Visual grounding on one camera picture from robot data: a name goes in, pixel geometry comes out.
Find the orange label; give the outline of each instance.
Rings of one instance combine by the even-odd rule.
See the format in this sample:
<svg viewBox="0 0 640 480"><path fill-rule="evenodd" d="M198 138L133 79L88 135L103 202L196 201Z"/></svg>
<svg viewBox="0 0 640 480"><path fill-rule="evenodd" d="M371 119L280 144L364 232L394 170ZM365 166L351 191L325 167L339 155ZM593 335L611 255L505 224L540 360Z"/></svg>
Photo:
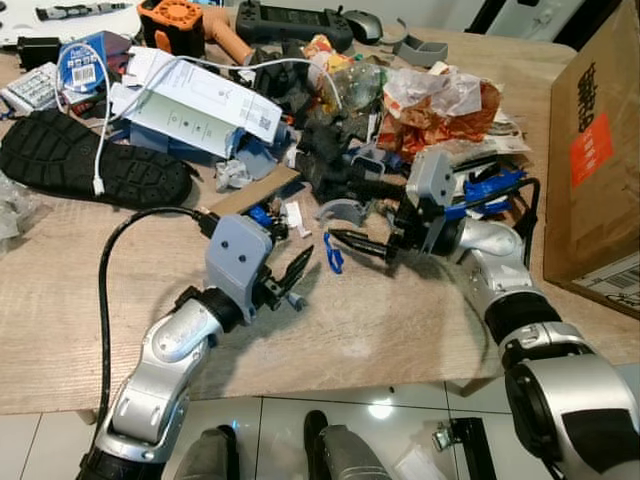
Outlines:
<svg viewBox="0 0 640 480"><path fill-rule="evenodd" d="M602 113L571 144L571 186L580 185L612 156L609 118Z"/></svg>

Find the computer mouse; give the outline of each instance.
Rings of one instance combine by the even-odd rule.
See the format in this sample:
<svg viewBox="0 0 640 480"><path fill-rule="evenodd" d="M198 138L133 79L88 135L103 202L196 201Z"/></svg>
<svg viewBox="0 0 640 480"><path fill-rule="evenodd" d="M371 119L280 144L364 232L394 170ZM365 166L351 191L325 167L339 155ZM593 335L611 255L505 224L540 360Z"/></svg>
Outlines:
<svg viewBox="0 0 640 480"><path fill-rule="evenodd" d="M353 37L360 43L373 45L384 34L380 19L371 13L363 12L362 10L349 10L344 12L342 16L349 22Z"/></svg>

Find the floor tile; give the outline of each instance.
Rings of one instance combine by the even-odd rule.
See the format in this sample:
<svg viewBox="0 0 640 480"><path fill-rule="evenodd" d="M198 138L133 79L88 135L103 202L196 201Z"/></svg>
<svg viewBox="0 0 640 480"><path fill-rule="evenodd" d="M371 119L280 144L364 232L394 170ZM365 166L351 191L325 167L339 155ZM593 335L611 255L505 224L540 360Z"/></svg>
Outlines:
<svg viewBox="0 0 640 480"><path fill-rule="evenodd" d="M303 424L314 409L324 411L330 423L345 424L360 435L396 480L405 479L393 467L416 446L433 457L447 479L455 479L453 452L435 453L431 441L438 422L448 418L446 410L274 398L264 399L257 479L307 478Z"/></svg>
<svg viewBox="0 0 640 480"><path fill-rule="evenodd" d="M620 365L618 372L622 375L631 389L636 402L640 404L640 363L633 363L631 365Z"/></svg>
<svg viewBox="0 0 640 480"><path fill-rule="evenodd" d="M80 460L91 444L94 428L80 420L75 412L42 414L22 479L76 478Z"/></svg>
<svg viewBox="0 0 640 480"><path fill-rule="evenodd" d="M493 466L498 480L541 480L551 478L540 460L527 452L516 436L511 415L452 412L453 418L480 417L487 433ZM469 480L462 445L455 446L459 480Z"/></svg>
<svg viewBox="0 0 640 480"><path fill-rule="evenodd" d="M20 478L39 419L39 414L0 416L0 478Z"/></svg>
<svg viewBox="0 0 640 480"><path fill-rule="evenodd" d="M459 391L469 380L447 382L447 397L451 410L467 410L474 412L511 413L507 392L504 389L504 377L498 377L479 391L461 397Z"/></svg>
<svg viewBox="0 0 640 480"><path fill-rule="evenodd" d="M258 432L260 426L260 398L231 398L192 402L189 405L178 443L167 463L163 480L173 480L180 461L200 434L218 425L232 425L238 437L240 478L255 478Z"/></svg>
<svg viewBox="0 0 640 480"><path fill-rule="evenodd" d="M290 393L274 397L322 402L384 403L402 407L447 408L443 382Z"/></svg>

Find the wooden table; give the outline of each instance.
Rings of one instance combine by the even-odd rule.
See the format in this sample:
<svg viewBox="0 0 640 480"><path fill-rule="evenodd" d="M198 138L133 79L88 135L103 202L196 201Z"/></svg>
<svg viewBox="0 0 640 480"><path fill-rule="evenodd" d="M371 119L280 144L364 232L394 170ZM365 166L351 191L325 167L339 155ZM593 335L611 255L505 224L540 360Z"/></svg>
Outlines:
<svg viewBox="0 0 640 480"><path fill-rule="evenodd" d="M567 47L499 37L415 30L449 44L449 62L504 84L507 113L525 119L531 173L543 183L532 273L562 318L615 364L638 361L640 324L542 281L544 185L550 86L574 52ZM0 58L0 84L19 75ZM9 122L0 124L4 134ZM201 169L190 205L218 198ZM97 203L41 197L50 209L0 260L0 414L81 410L98 405L100 330L97 271L102 246L131 212ZM212 352L193 385L194 398L482 378L500 372L497 349L459 289L458 268L400 255L393 267L345 253L333 274L312 218L316 204L299 195L311 238L292 239L270 259L281 271L303 247L316 250L298 291L310 306L263 312ZM372 227L383 220L372 216ZM145 330L188 285L201 286L206 239L180 218L147 219L118 244L110 266L113 385L138 359Z"/></svg>

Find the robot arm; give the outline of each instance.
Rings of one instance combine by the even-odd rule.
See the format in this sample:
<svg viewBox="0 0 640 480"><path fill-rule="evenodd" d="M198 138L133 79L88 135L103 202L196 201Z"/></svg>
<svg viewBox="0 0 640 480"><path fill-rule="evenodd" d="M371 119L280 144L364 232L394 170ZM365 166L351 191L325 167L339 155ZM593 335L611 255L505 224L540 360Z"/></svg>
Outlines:
<svg viewBox="0 0 640 480"><path fill-rule="evenodd" d="M189 384L211 349L236 325L250 325L262 305L287 299L302 277L313 247L304 250L276 280L265 261L269 232L240 215L217 221L206 254L208 288L187 289L167 316L145 334L135 370L125 381L78 480L159 480L189 404Z"/></svg>
<svg viewBox="0 0 640 480"><path fill-rule="evenodd" d="M349 230L330 232L385 260L398 249L417 249L460 264L470 302L500 348L522 445L555 479L640 478L638 407L624 380L535 286L514 229L447 218L459 213L450 208L453 188L445 154L419 155L387 244Z"/></svg>

